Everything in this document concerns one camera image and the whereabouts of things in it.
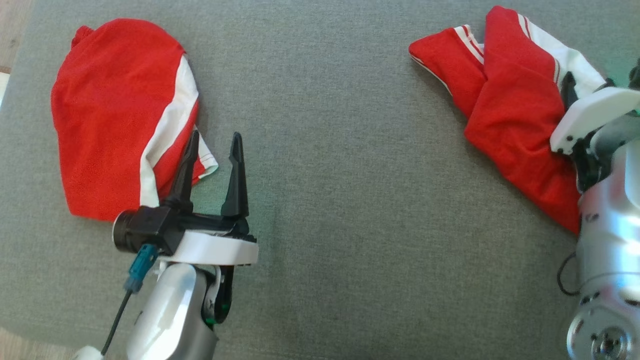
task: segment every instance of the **cable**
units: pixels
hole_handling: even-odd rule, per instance
[[[107,353],[107,350],[109,350],[109,345],[111,345],[113,335],[116,333],[118,322],[120,322],[120,318],[122,317],[122,313],[124,312],[125,306],[127,306],[127,302],[129,301],[131,294],[137,294],[140,291],[140,288],[142,288],[142,281],[145,279],[147,272],[151,269],[151,266],[154,265],[157,258],[158,249],[155,245],[144,244],[138,251],[136,259],[134,259],[131,267],[129,268],[129,278],[127,278],[127,281],[124,283],[124,289],[127,290],[127,293],[124,295],[122,304],[120,304],[120,309],[116,314],[116,318],[113,320],[111,331],[109,331],[109,336],[107,336],[107,342],[105,342],[104,347],[102,348],[102,356],[104,356],[104,354]]]
[[[122,317],[122,313],[124,312],[125,306],[127,306],[127,302],[129,301],[131,294],[133,294],[133,291],[127,290],[127,293],[124,295],[124,299],[122,299],[120,309],[116,314],[116,318],[113,320],[113,325],[111,326],[111,331],[109,331],[109,336],[107,336],[107,341],[104,343],[102,352],[100,352],[102,356],[104,356],[107,353],[107,350],[109,350],[109,345],[111,345],[111,340],[113,340],[113,335],[116,333],[116,328],[118,327],[118,323],[120,322],[120,318]]]
[[[567,289],[564,288],[564,285],[562,284],[562,272],[564,272],[564,267],[566,266],[566,264],[569,262],[569,260],[575,258],[575,251],[572,252],[571,254],[569,254],[569,256],[566,257],[566,259],[564,259],[564,261],[562,262],[562,265],[560,265],[560,268],[558,269],[558,273],[557,273],[557,277],[556,280],[558,281],[558,287],[560,288],[560,291],[565,294],[566,296],[578,296],[580,295],[580,290],[576,290],[576,291],[568,291]]]

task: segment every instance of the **white stripe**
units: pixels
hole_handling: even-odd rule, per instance
[[[522,28],[522,32],[526,37],[529,37],[529,32],[527,31],[527,23],[524,20],[524,16],[518,14],[518,22],[520,23],[520,27]]]
[[[211,151],[209,151],[207,144],[204,143],[202,134],[200,134],[200,140],[198,141],[198,158],[200,159],[200,162],[204,167],[204,172],[202,173],[202,175],[198,176],[199,179],[213,173],[218,169],[218,162],[216,161],[216,158],[214,158],[211,154]]]
[[[415,60],[415,62],[417,62],[418,64],[420,64],[421,67],[424,67],[425,70],[427,70],[428,72],[431,73],[431,75],[433,75],[436,79],[440,80],[440,82],[444,85],[444,87],[447,89],[447,91],[449,92],[449,95],[453,94],[451,93],[451,90],[449,90],[449,87],[447,86],[447,84],[442,81],[442,79],[440,79],[436,74],[433,73],[433,71],[431,71],[428,67],[424,66],[424,63],[422,62],[422,60],[416,58],[415,56],[411,55],[411,58]]]
[[[484,63],[484,58],[482,57],[482,54],[480,54],[473,45],[471,45],[471,40],[469,40],[469,37],[467,37],[467,34],[465,34],[465,30],[463,29],[462,26],[458,26],[457,28],[454,28],[454,30],[456,30],[456,33],[458,34],[458,37],[460,37],[460,40],[462,40],[462,43],[465,44],[465,46],[467,47],[467,49],[469,50],[469,52],[476,57],[476,59],[478,59],[478,61],[480,61],[480,63]]]
[[[518,14],[518,18],[524,19],[520,14]],[[575,78],[574,89],[579,99],[592,94],[605,83],[602,75],[591,66],[580,51],[567,47],[531,21],[529,21],[529,32],[531,40],[557,61],[558,71],[556,74],[559,85],[562,84],[564,75],[571,71]]]
[[[480,55],[483,55],[484,59],[484,44],[478,44],[478,41],[474,37],[474,34],[471,32],[471,27],[469,25],[465,25],[465,28],[467,28],[467,31],[469,32],[469,40],[471,40],[471,42],[476,46],[475,49],[480,51]]]
[[[154,166],[186,126],[197,99],[196,82],[183,55],[175,76],[173,100],[160,116],[156,130],[140,158],[140,205],[159,205]]]
[[[560,72],[560,63],[558,63],[558,60],[554,58],[554,81],[556,82],[556,85],[558,85],[558,83],[560,82],[558,74]]]

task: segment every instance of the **black cable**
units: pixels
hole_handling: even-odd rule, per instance
[[[566,257],[566,259],[564,259],[564,261],[562,262],[562,265],[560,265],[560,268],[558,269],[558,274],[556,277],[556,280],[558,281],[558,287],[560,288],[560,291],[563,292],[563,294],[565,294],[566,296],[578,296],[580,294],[580,290],[576,290],[576,291],[568,291],[567,289],[564,288],[564,285],[562,284],[562,272],[564,272],[564,267],[566,266],[566,264],[569,262],[569,260],[575,258],[575,251],[572,252],[571,254],[569,254],[569,256]]]
[[[116,318],[113,320],[113,325],[111,326],[111,331],[109,331],[109,336],[107,336],[107,342],[104,343],[104,347],[102,348],[102,356],[107,353],[109,350],[109,345],[111,345],[111,340],[113,340],[113,335],[116,333],[116,328],[118,327],[118,323],[120,322],[120,318],[122,317],[122,313],[124,312],[125,306],[127,306],[127,302],[133,293],[132,290],[127,290],[127,293],[124,295],[124,299],[122,299],[122,304],[120,304],[120,309],[116,314]]]

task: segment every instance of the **gray fabric surface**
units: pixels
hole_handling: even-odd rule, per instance
[[[503,1],[623,79],[635,0]],[[0,111],[0,326],[99,347],[132,256],[65,204],[49,92],[76,28],[151,20],[189,53],[223,200],[244,137],[260,263],[240,268],[217,359],[565,359],[576,301],[555,272],[574,237],[462,132],[408,45],[449,26],[483,38],[479,1],[39,1]],[[113,351],[151,290],[132,299]]]

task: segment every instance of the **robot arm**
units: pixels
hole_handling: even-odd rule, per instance
[[[231,146],[233,169],[221,215],[193,213],[189,198],[197,139],[195,131],[172,194],[157,208],[124,211],[113,226],[118,250],[138,253],[138,261],[151,246],[160,261],[158,282],[127,343],[130,360],[211,360],[218,342],[214,326],[225,321],[231,307],[234,268],[258,260],[257,240],[246,221],[249,209],[240,134],[234,135]],[[73,360],[101,360],[109,342],[102,353],[84,347]]]
[[[640,359],[640,92],[604,88],[576,101],[551,137],[576,163],[579,303],[575,360]]]

